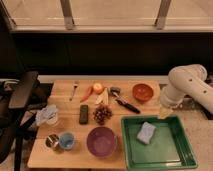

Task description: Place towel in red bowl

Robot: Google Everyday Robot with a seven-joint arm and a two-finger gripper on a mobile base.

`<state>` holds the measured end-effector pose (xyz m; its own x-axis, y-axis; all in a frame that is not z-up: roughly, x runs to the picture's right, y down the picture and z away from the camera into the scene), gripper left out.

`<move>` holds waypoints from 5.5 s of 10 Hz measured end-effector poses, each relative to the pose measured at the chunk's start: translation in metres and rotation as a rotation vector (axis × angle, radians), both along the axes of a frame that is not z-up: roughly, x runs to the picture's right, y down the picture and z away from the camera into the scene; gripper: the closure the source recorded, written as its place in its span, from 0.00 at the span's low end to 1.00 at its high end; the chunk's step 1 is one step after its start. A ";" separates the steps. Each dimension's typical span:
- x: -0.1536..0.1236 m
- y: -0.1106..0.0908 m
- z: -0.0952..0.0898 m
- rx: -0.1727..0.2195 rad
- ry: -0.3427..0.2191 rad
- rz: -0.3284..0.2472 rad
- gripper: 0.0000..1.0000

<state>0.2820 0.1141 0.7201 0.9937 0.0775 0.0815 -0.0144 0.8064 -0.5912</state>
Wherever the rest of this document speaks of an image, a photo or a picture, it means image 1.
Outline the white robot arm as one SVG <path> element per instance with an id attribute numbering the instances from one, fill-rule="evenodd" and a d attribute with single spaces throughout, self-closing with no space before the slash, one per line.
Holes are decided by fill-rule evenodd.
<path id="1" fill-rule="evenodd" d="M 213 114 L 213 87 L 208 85 L 207 70 L 201 64 L 177 66 L 169 71 L 168 84 L 161 90 L 159 118 L 173 113 L 186 95 L 189 95 Z"/>

